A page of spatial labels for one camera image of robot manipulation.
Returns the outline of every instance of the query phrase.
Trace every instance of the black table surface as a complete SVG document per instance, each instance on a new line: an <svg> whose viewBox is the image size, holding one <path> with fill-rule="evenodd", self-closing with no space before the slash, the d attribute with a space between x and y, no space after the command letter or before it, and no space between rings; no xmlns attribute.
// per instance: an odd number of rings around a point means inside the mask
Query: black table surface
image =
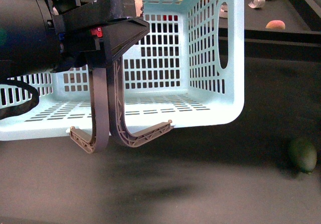
<svg viewBox="0 0 321 224"><path fill-rule="evenodd" d="M0 223L315 223L320 159L298 174L288 142L321 149L321 65L245 61L241 116L88 155L68 137L0 142Z"/></svg>

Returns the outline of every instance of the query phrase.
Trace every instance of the green fruit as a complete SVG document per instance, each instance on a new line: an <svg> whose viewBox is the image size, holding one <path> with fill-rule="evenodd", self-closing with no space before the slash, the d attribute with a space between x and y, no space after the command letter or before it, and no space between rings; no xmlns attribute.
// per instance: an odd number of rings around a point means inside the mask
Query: green fruit
<svg viewBox="0 0 321 224"><path fill-rule="evenodd" d="M303 173L310 174L315 168L316 148L304 138L291 141L289 156L292 163Z"/></svg>

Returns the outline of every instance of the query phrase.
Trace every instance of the light blue plastic basket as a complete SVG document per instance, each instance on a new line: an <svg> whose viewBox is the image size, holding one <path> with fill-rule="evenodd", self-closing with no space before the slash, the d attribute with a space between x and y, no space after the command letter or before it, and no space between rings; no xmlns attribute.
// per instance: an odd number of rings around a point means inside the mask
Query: light blue plastic basket
<svg viewBox="0 0 321 224"><path fill-rule="evenodd" d="M126 124L131 132L173 121L175 128L226 124L244 103L244 0L143 0L150 33L123 56ZM228 64L218 51L219 12L228 5ZM0 140L91 132L86 67L22 77L38 88L40 104L0 121ZM30 99L0 85L0 107Z"/></svg>

